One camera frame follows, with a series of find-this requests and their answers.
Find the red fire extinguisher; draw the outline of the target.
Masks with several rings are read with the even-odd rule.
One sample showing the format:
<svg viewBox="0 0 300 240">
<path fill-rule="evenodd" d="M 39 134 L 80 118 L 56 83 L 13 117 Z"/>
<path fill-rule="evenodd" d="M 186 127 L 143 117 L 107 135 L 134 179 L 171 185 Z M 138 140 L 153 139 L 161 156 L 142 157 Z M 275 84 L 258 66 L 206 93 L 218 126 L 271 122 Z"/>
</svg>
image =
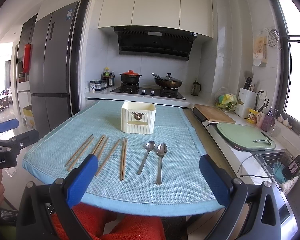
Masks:
<svg viewBox="0 0 300 240">
<path fill-rule="evenodd" d="M 23 73 L 28 73 L 30 71 L 31 47 L 31 44 L 26 44 L 24 46 Z"/>
</svg>

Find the black wok glass lid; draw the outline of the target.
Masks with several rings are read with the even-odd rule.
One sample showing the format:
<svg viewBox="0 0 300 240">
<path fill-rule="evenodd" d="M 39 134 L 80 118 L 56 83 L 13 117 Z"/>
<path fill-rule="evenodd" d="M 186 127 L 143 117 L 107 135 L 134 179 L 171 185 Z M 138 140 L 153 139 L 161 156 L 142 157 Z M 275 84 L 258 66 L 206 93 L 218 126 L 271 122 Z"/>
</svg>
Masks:
<svg viewBox="0 0 300 240">
<path fill-rule="evenodd" d="M 154 76 L 154 82 L 160 87 L 176 89 L 183 84 L 183 81 L 171 77 L 171 73 L 167 73 L 163 77 L 156 73 L 152 73 L 152 75 Z"/>
</svg>

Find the steel spoon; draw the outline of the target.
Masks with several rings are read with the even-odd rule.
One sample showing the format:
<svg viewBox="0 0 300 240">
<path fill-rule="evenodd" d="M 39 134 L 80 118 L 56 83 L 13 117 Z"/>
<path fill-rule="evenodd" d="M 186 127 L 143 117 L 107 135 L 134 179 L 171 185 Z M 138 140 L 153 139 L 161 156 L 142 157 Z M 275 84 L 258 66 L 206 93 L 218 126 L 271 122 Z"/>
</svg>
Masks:
<svg viewBox="0 0 300 240">
<path fill-rule="evenodd" d="M 161 185 L 162 184 L 162 160 L 163 157 L 167 153 L 167 145 L 165 143 L 161 143 L 157 146 L 157 155 L 159 156 L 159 165 L 158 165 L 158 172 L 157 172 L 157 179 L 156 179 L 156 184 Z"/>
<path fill-rule="evenodd" d="M 139 169 L 138 169 L 137 175 L 140 175 L 140 174 L 142 173 L 142 170 L 143 170 L 143 167 L 144 167 L 145 162 L 146 162 L 146 160 L 147 160 L 147 157 L 148 157 L 149 153 L 150 153 L 152 150 L 154 150 L 154 148 L 155 148 L 155 142 L 154 142 L 153 140 L 150 140 L 150 141 L 148 141 L 148 142 L 146 143 L 146 145 L 145 145 L 146 154 L 145 154 L 145 156 L 144 156 L 144 158 L 143 158 L 143 160 L 142 160 L 142 162 L 141 162 L 141 164 L 140 164 L 140 167 L 139 167 Z"/>
</svg>

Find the cream utensil holder box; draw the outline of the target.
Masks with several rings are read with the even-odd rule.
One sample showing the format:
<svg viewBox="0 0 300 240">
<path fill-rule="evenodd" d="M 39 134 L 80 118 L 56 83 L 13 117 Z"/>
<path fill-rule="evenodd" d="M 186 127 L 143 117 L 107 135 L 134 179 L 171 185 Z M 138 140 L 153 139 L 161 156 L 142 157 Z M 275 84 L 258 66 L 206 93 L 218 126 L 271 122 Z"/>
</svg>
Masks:
<svg viewBox="0 0 300 240">
<path fill-rule="evenodd" d="M 126 101 L 121 107 L 121 131 L 134 134 L 152 134 L 156 107 L 153 103 Z"/>
</svg>

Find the smartphone in sink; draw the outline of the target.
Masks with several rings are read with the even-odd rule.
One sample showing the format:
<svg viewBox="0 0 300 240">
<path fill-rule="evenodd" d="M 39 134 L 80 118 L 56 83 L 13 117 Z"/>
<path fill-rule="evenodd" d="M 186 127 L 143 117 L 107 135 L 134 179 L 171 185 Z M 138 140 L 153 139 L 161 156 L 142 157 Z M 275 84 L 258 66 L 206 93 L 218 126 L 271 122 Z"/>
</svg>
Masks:
<svg viewBox="0 0 300 240">
<path fill-rule="evenodd" d="M 282 170 L 282 174 L 286 180 L 290 180 L 298 175 L 300 171 L 300 155 Z"/>
</svg>

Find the wooden cutting board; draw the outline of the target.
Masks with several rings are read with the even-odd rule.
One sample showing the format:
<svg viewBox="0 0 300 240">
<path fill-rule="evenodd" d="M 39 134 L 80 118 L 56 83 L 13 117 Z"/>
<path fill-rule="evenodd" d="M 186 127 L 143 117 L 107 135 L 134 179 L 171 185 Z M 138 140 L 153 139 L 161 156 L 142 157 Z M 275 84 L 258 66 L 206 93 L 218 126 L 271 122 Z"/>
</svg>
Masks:
<svg viewBox="0 0 300 240">
<path fill-rule="evenodd" d="M 195 104 L 193 108 L 193 113 L 202 121 L 206 120 L 209 122 L 226 122 L 230 124 L 235 124 L 235 120 L 226 115 L 222 110 L 217 107 L 206 106 Z"/>
</svg>

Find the white upper cabinets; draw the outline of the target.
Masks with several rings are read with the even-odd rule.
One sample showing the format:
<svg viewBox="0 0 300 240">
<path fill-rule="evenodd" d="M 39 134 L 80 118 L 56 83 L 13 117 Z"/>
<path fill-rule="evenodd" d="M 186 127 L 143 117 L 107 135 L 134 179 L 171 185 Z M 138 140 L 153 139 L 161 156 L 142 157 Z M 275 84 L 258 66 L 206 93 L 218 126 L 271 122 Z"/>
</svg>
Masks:
<svg viewBox="0 0 300 240">
<path fill-rule="evenodd" d="M 124 25 L 179 29 L 213 37 L 212 0 L 103 0 L 99 28 Z"/>
</svg>

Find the black range hood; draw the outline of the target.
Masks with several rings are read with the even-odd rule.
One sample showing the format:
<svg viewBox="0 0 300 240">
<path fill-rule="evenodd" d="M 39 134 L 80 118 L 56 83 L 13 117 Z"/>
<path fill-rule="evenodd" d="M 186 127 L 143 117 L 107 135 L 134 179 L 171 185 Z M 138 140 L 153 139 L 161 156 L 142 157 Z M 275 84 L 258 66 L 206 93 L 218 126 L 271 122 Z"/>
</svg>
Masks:
<svg viewBox="0 0 300 240">
<path fill-rule="evenodd" d="M 154 26 L 117 26 L 119 54 L 160 56 L 188 61 L 197 33 Z"/>
</svg>

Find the grey refrigerator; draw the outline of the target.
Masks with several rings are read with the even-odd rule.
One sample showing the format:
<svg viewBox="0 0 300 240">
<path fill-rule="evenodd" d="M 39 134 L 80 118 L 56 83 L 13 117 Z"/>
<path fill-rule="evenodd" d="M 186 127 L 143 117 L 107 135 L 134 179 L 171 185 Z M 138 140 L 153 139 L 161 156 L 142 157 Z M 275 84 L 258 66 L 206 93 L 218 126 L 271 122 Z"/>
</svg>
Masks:
<svg viewBox="0 0 300 240">
<path fill-rule="evenodd" d="M 34 26 L 30 94 L 34 123 L 41 138 L 71 116 L 69 64 L 78 5 L 68 4 Z"/>
</svg>

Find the black gas stove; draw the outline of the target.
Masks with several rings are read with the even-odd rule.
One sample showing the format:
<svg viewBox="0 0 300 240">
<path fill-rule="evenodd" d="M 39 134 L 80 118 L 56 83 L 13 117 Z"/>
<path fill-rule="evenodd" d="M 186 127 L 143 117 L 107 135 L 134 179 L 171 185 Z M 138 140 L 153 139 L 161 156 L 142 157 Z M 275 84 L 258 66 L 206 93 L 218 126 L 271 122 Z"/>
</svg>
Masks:
<svg viewBox="0 0 300 240">
<path fill-rule="evenodd" d="M 185 100 L 186 98 L 176 88 L 146 88 L 139 84 L 124 84 L 110 91 L 111 93 L 139 94 Z"/>
</svg>

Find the red trousers legs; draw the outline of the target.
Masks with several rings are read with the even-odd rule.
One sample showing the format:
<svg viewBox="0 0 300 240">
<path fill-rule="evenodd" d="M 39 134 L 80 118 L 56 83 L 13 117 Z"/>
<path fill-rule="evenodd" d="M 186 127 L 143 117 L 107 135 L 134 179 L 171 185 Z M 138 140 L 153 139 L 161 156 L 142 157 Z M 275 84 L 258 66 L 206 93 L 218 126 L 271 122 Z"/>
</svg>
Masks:
<svg viewBox="0 0 300 240">
<path fill-rule="evenodd" d="M 119 215 L 84 203 L 72 210 L 92 239 L 166 238 L 159 217 Z"/>
</svg>

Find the black pot orange lid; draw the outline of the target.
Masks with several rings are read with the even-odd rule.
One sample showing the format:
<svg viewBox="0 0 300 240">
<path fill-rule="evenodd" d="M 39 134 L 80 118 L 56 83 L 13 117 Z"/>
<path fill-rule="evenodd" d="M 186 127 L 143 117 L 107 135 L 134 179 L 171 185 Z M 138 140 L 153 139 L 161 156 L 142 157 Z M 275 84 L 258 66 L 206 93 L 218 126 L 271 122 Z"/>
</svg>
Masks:
<svg viewBox="0 0 300 240">
<path fill-rule="evenodd" d="M 133 70 L 129 70 L 125 73 L 120 73 L 121 82 L 125 84 L 138 84 L 141 75 L 134 72 Z"/>
</svg>

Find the yellow cup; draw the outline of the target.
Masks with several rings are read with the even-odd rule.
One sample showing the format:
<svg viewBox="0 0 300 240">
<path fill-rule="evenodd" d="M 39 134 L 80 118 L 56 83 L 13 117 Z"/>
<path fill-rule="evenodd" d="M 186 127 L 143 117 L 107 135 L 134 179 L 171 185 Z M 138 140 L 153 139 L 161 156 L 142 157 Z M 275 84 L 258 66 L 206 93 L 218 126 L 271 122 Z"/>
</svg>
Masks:
<svg viewBox="0 0 300 240">
<path fill-rule="evenodd" d="M 247 122 L 249 122 L 251 124 L 256 124 L 258 114 L 259 114 L 259 112 L 257 110 L 249 108 Z"/>
</svg>

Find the purple cup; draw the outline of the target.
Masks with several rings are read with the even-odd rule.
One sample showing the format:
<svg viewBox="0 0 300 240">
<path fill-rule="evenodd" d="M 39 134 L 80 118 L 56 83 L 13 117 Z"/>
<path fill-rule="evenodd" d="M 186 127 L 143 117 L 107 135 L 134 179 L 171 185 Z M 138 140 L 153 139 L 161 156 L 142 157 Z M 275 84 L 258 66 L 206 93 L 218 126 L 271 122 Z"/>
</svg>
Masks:
<svg viewBox="0 0 300 240">
<path fill-rule="evenodd" d="M 263 131 L 267 131 L 271 126 L 275 124 L 275 115 L 277 110 L 273 107 L 270 108 L 269 112 L 265 115 L 264 120 L 262 122 L 261 129 Z"/>
</svg>

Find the green cutting board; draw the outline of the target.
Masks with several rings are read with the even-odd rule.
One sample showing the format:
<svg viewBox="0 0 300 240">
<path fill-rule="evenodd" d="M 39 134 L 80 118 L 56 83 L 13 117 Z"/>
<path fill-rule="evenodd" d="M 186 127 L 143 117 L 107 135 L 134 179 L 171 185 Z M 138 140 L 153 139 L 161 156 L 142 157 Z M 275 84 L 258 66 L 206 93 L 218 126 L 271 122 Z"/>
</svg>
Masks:
<svg viewBox="0 0 300 240">
<path fill-rule="evenodd" d="M 220 122 L 216 128 L 229 144 L 243 151 L 267 151 L 276 147 L 272 139 L 251 126 Z"/>
</svg>

